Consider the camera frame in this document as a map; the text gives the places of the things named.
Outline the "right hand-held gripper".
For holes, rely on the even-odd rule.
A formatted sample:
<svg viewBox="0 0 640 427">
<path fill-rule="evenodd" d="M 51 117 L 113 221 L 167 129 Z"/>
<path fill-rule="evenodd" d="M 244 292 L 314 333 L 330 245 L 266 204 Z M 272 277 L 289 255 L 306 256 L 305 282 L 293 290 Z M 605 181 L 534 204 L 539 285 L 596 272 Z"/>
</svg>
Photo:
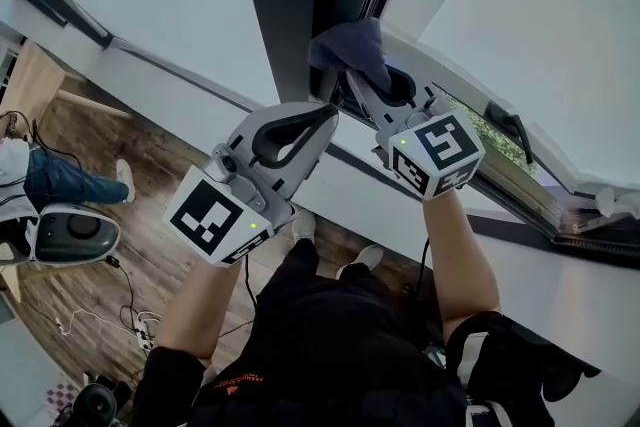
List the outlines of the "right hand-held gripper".
<svg viewBox="0 0 640 427">
<path fill-rule="evenodd" d="M 467 114 L 436 98 L 435 86 L 424 74 L 396 64 L 387 72 L 389 91 L 361 71 L 346 72 L 361 110 L 377 126 L 373 153 L 423 200 L 468 183 L 485 149 Z"/>
</svg>

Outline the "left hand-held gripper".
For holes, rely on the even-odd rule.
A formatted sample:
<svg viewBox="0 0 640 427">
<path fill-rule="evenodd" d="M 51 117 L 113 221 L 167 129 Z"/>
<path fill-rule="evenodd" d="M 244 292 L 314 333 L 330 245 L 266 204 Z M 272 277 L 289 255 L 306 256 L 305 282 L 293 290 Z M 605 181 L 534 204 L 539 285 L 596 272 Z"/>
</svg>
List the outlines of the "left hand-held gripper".
<svg viewBox="0 0 640 427">
<path fill-rule="evenodd" d="M 293 208 L 286 200 L 314 170 L 338 121 L 334 106 L 317 102 L 252 112 L 204 168 L 189 168 L 163 223 L 209 264 L 234 265 L 289 219 Z"/>
</svg>

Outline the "dark grey cloth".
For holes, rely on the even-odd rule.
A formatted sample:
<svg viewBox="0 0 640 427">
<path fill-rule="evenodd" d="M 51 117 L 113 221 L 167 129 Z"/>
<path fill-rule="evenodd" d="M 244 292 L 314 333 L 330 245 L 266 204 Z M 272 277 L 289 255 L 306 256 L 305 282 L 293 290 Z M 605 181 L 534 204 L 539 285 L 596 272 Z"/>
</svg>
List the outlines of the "dark grey cloth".
<svg viewBox="0 0 640 427">
<path fill-rule="evenodd" d="M 408 79 L 388 71 L 377 18 L 338 24 L 322 32 L 310 41 L 307 61 L 323 71 L 357 72 L 388 105 L 409 103 L 415 94 Z"/>
</svg>

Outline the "person's right forearm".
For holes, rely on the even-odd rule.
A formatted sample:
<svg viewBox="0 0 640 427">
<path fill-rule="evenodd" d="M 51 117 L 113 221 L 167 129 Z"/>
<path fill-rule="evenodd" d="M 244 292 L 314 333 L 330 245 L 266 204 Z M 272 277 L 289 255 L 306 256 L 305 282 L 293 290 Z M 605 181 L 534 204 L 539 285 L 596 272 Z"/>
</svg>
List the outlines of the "person's right forearm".
<svg viewBox="0 0 640 427">
<path fill-rule="evenodd" d="M 423 216 L 443 338 L 449 339 L 468 318 L 501 310 L 499 288 L 454 190 L 424 201 Z"/>
</svg>

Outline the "person's left white shoe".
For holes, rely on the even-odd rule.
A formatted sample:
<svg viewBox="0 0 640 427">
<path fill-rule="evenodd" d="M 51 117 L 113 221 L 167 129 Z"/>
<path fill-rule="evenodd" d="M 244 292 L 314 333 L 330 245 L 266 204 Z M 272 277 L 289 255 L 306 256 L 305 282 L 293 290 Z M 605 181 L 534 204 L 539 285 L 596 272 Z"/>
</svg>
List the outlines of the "person's left white shoe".
<svg viewBox="0 0 640 427">
<path fill-rule="evenodd" d="M 301 240 L 309 240 L 313 242 L 316 230 L 316 219 L 314 214 L 305 209 L 300 210 L 294 216 L 291 230 L 295 243 L 298 243 Z"/>
</svg>

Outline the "person's white shoe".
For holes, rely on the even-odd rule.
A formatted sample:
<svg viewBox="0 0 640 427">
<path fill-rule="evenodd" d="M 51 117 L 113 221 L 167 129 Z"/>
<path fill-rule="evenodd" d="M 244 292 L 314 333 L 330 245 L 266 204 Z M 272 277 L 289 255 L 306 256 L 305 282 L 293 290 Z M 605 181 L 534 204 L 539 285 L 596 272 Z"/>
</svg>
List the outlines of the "person's white shoe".
<svg viewBox="0 0 640 427">
<path fill-rule="evenodd" d="M 313 242 L 316 230 L 316 219 L 314 214 L 305 209 L 300 210 L 294 216 L 291 230 L 295 243 L 298 243 L 301 240 L 309 240 Z"/>
<path fill-rule="evenodd" d="M 342 266 L 336 273 L 336 279 L 339 279 L 346 268 L 363 264 L 369 271 L 374 270 L 382 261 L 384 256 L 384 248 L 380 245 L 373 244 L 362 249 L 358 256 L 349 264 Z"/>
</svg>

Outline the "green foliage outside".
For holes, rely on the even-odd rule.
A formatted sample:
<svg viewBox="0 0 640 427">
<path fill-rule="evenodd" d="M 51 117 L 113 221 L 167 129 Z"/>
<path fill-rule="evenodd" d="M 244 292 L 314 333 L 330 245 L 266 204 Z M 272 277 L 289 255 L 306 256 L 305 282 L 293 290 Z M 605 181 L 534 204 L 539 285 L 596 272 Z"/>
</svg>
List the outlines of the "green foliage outside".
<svg viewBox="0 0 640 427">
<path fill-rule="evenodd" d="M 536 175 L 538 171 L 538 165 L 536 163 L 528 164 L 524 150 L 520 148 L 515 142 L 513 142 L 499 130 L 493 128 L 479 114 L 472 111 L 469 107 L 455 99 L 453 96 L 445 93 L 444 97 L 449 101 L 452 107 L 460 107 L 465 111 L 474 128 L 476 129 L 476 132 L 484 143 L 488 143 L 489 145 L 494 147 L 530 176 L 534 177 Z"/>
</svg>

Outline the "black trousers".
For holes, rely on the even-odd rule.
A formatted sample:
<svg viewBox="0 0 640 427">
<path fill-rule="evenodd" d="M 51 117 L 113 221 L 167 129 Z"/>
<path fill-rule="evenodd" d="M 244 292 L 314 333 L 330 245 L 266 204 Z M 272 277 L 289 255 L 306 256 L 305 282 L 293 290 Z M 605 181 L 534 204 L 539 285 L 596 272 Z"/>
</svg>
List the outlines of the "black trousers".
<svg viewBox="0 0 640 427">
<path fill-rule="evenodd" d="M 303 286 L 308 289 L 332 287 L 372 297 L 391 296 L 389 287 L 363 264 L 346 268 L 339 279 L 318 276 L 318 264 L 319 254 L 314 242 L 301 240 L 289 251 L 273 278 L 278 278 L 288 286 Z"/>
</svg>

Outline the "black shirt with orange print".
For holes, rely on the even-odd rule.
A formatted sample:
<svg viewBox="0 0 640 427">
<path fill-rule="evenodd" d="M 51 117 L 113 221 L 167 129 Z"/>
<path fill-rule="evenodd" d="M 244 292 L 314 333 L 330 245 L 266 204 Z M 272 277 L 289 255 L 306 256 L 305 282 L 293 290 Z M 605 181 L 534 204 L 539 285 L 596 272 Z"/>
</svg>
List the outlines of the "black shirt with orange print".
<svg viewBox="0 0 640 427">
<path fill-rule="evenodd" d="M 544 344 L 494 311 L 472 316 L 431 361 L 392 297 L 269 281 L 236 361 L 154 348 L 131 427 L 555 427 L 529 377 Z"/>
</svg>

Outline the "white power strip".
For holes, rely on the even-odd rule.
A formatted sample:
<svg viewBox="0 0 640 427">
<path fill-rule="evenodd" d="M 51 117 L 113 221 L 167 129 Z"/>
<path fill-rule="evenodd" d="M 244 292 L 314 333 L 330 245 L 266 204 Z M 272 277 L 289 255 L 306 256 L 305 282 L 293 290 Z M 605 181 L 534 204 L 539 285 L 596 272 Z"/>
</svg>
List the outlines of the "white power strip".
<svg viewBox="0 0 640 427">
<path fill-rule="evenodd" d="M 157 328 L 161 315 L 151 311 L 142 311 L 133 317 L 134 334 L 139 347 L 145 352 L 150 352 L 154 347 Z"/>
</svg>

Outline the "crumpled white paper tissue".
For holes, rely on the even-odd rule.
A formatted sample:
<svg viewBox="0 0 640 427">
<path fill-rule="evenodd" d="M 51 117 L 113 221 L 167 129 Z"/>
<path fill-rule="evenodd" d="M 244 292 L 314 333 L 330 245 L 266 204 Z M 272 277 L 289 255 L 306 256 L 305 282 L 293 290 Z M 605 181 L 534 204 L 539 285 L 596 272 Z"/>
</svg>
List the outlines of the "crumpled white paper tissue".
<svg viewBox="0 0 640 427">
<path fill-rule="evenodd" d="M 607 187 L 595 196 L 595 203 L 604 217 L 631 215 L 640 220 L 640 191 L 626 193 L 616 199 L 614 190 Z"/>
</svg>

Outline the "light wooden table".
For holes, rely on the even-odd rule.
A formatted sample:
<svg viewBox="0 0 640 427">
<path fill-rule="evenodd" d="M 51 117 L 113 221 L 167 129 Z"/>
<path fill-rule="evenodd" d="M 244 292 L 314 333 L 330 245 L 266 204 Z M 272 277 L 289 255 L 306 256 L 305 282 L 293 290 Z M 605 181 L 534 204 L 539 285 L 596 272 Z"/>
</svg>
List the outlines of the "light wooden table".
<svg viewBox="0 0 640 427">
<path fill-rule="evenodd" d="M 27 39 L 19 48 L 0 101 L 0 134 L 8 130 L 22 137 L 30 130 L 31 122 L 40 120 L 56 100 L 125 120 L 133 118 L 130 113 L 65 90 L 64 84 L 69 81 L 84 83 L 85 79 L 67 72 L 35 41 Z"/>
</svg>

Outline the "light wooden furniture leg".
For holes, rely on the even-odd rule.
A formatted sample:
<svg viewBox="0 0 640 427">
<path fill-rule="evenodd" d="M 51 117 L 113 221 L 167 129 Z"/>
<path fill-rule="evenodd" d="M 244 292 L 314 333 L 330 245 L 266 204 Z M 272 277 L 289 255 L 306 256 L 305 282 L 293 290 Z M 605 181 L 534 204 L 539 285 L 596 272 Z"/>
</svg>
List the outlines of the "light wooden furniture leg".
<svg viewBox="0 0 640 427">
<path fill-rule="evenodd" d="M 17 303 L 22 302 L 20 277 L 17 265 L 0 266 L 0 276 Z"/>
</svg>

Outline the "black office chair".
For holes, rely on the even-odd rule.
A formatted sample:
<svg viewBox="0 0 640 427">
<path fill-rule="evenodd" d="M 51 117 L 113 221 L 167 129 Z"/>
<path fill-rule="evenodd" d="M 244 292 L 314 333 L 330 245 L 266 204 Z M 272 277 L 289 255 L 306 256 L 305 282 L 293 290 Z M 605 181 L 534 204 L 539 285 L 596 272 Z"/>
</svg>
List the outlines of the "black office chair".
<svg viewBox="0 0 640 427">
<path fill-rule="evenodd" d="M 590 379 L 602 370 L 551 344 L 533 344 L 529 349 L 529 377 L 547 402 L 569 396 L 583 377 Z"/>
</svg>

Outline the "purple checkered board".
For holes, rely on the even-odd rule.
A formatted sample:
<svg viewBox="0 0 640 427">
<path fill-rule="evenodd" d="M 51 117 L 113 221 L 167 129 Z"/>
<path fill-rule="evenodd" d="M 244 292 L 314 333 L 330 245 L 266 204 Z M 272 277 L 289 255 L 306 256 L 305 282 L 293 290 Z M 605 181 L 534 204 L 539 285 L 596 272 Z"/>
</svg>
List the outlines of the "purple checkered board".
<svg viewBox="0 0 640 427">
<path fill-rule="evenodd" d="M 67 406 L 72 406 L 79 389 L 70 382 L 60 382 L 45 393 L 45 405 L 51 414 L 59 414 Z"/>
</svg>

